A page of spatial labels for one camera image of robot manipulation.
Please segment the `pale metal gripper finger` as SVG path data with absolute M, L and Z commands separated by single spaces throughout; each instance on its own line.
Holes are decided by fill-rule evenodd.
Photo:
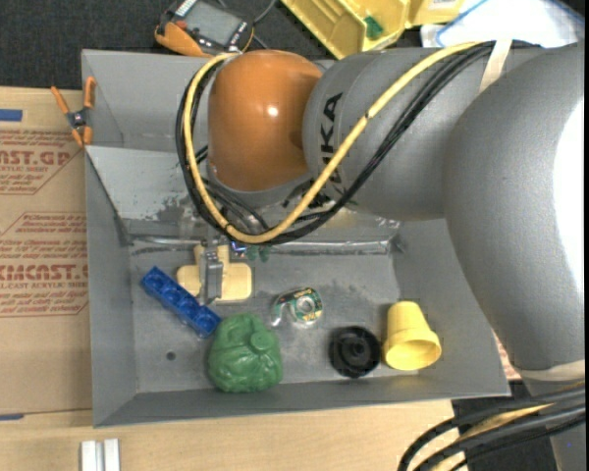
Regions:
M 211 302 L 211 283 L 212 265 L 214 262 L 214 252 L 204 251 L 201 255 L 200 275 L 201 275 L 201 301 L 204 305 L 209 305 Z
M 209 297 L 220 298 L 222 296 L 222 285 L 224 275 L 224 264 L 220 260 L 209 263 Z

